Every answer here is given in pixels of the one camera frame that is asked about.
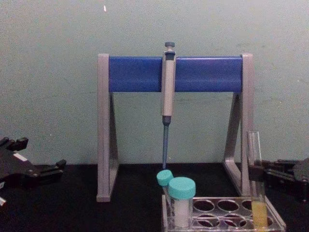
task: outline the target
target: black tabletop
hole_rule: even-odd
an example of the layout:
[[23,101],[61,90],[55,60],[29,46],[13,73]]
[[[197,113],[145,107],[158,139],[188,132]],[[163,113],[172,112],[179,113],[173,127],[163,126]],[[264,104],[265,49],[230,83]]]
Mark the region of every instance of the black tabletop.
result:
[[[121,165],[112,201],[97,203],[97,166],[68,165],[59,183],[34,189],[6,188],[0,196],[0,232],[159,232],[162,189],[158,164]],[[224,168],[212,164],[170,164],[174,176],[195,180],[196,196],[236,197]],[[288,232],[309,232],[309,204],[267,189]]]

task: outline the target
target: gray stand frame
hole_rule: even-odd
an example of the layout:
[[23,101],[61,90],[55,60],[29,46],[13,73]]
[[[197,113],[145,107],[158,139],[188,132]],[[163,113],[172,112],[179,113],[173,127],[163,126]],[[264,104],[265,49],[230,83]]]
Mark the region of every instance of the gray stand frame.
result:
[[98,194],[97,202],[110,202],[118,173],[113,95],[109,93],[109,55],[98,55]]
[[[250,195],[247,131],[253,130],[254,65],[252,54],[242,54],[242,92],[234,93],[224,154],[224,167],[241,196]],[[241,169],[235,146],[240,124]],[[112,93],[109,92],[109,54],[98,55],[98,202],[109,202],[118,171],[118,152]]]

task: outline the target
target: teal cap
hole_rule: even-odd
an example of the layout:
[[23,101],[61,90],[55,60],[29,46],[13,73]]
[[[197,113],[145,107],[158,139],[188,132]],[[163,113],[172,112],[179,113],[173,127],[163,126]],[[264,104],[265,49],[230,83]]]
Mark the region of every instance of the teal cap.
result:
[[156,175],[156,179],[158,180],[158,183],[160,186],[167,186],[169,185],[169,181],[174,178],[173,174],[170,170],[165,169],[160,171],[157,175]]
[[187,177],[176,177],[169,182],[169,195],[173,198],[185,200],[195,196],[195,182]]

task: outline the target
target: micropipette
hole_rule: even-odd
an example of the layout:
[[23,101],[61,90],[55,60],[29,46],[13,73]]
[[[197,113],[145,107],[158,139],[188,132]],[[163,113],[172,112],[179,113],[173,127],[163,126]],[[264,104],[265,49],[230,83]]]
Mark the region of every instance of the micropipette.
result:
[[163,169],[166,169],[168,156],[169,125],[173,110],[173,98],[175,92],[176,59],[174,42],[165,43],[166,51],[162,57],[162,122],[163,128]]

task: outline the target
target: glass test tube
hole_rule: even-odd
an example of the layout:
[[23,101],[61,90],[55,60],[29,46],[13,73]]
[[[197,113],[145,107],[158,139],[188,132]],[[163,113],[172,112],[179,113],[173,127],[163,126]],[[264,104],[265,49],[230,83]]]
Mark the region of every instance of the glass test tube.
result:
[[171,203],[170,203],[170,196],[169,196],[169,192],[168,192],[168,185],[169,185],[169,181],[171,179],[174,178],[172,172],[168,169],[162,170],[160,171],[157,175],[156,175],[157,181],[159,183],[159,185],[162,187],[164,195],[165,195],[165,199],[168,202],[169,208],[171,208]]
[[[248,132],[248,165],[262,166],[260,136],[258,131]],[[267,228],[267,207],[263,181],[250,181],[252,200],[253,226],[257,231],[264,232]]]

